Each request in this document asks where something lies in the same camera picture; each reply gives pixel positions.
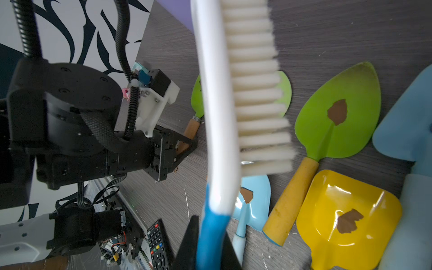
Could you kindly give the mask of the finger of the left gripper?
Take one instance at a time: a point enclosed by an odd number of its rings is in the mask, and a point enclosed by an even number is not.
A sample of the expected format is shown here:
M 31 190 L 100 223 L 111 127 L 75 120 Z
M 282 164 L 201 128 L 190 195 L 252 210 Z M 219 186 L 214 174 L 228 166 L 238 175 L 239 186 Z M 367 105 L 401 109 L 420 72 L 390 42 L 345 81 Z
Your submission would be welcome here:
M 198 138 L 190 139 L 178 132 L 174 132 L 174 141 L 177 143 L 176 155 L 174 157 L 172 169 L 176 169 L 180 163 L 198 147 Z

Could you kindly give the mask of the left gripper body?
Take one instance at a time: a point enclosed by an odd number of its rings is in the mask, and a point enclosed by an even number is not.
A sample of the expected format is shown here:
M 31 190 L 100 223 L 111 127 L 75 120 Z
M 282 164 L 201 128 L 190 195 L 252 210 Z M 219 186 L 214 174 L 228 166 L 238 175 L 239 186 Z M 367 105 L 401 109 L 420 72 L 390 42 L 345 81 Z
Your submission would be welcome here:
M 37 156 L 37 180 L 49 189 L 117 176 L 143 170 L 156 181 L 164 181 L 177 164 L 177 132 L 156 127 L 156 134 L 147 138 L 135 131 L 122 153 L 106 149 L 90 156 L 39 155 Z

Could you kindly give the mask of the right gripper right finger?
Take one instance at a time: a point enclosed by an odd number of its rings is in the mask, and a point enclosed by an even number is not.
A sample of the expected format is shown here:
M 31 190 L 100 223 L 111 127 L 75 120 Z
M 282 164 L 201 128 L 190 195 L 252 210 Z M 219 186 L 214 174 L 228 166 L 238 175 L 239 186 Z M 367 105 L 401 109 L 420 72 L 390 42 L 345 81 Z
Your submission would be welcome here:
M 225 233 L 221 258 L 221 270 L 242 270 L 239 260 L 235 254 L 228 233 Z

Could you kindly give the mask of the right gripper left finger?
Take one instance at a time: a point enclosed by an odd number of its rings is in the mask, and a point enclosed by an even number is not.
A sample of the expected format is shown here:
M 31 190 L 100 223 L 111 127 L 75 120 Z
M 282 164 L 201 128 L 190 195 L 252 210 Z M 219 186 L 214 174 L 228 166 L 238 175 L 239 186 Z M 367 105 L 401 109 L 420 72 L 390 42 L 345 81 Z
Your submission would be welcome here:
M 194 270 L 199 239 L 199 217 L 192 216 L 171 270 Z

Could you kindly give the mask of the green pointed trowel back row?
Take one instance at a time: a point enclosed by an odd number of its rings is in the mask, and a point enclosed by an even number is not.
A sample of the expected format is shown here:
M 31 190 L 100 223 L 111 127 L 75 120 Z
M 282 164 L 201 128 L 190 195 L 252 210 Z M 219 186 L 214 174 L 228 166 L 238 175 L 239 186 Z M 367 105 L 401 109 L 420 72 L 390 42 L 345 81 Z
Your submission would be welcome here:
M 204 116 L 201 77 L 199 75 L 192 89 L 191 107 L 194 110 L 195 114 L 189 121 L 183 135 L 189 139 L 194 139 L 201 125 L 201 120 Z

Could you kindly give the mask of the white blue cleaning brush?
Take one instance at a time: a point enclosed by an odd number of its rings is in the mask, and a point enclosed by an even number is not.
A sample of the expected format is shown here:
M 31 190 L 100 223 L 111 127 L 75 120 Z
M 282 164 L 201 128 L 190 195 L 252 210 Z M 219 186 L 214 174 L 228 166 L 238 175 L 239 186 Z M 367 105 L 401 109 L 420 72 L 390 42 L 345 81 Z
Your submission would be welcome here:
M 290 172 L 295 149 L 279 99 L 267 1 L 192 1 L 208 148 L 195 267 L 218 270 L 244 177 Z

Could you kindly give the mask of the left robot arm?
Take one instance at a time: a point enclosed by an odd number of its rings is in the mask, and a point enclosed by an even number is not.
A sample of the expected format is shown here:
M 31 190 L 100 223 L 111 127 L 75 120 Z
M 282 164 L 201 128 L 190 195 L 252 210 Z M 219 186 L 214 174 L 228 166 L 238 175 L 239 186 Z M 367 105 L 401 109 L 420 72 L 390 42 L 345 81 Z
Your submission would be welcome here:
M 126 46 L 130 7 L 145 11 L 139 1 L 116 1 L 118 25 L 110 27 L 115 38 L 121 71 L 132 84 L 125 130 L 114 130 L 122 93 L 105 72 L 81 63 L 52 64 L 42 56 L 36 15 L 68 30 L 52 9 L 32 1 L 13 1 L 24 45 L 1 118 L 1 208 L 29 201 L 31 175 L 49 189 L 77 184 L 75 200 L 53 213 L 5 225 L 1 231 L 1 265 L 71 256 L 91 250 L 96 244 L 122 237 L 109 252 L 138 256 L 144 239 L 125 209 L 96 212 L 84 197 L 85 181 L 111 176 L 114 188 L 128 172 L 143 170 L 157 181 L 165 180 L 197 147 L 197 140 L 164 129 L 155 120 L 139 125 L 144 105 L 137 75 L 128 64 Z

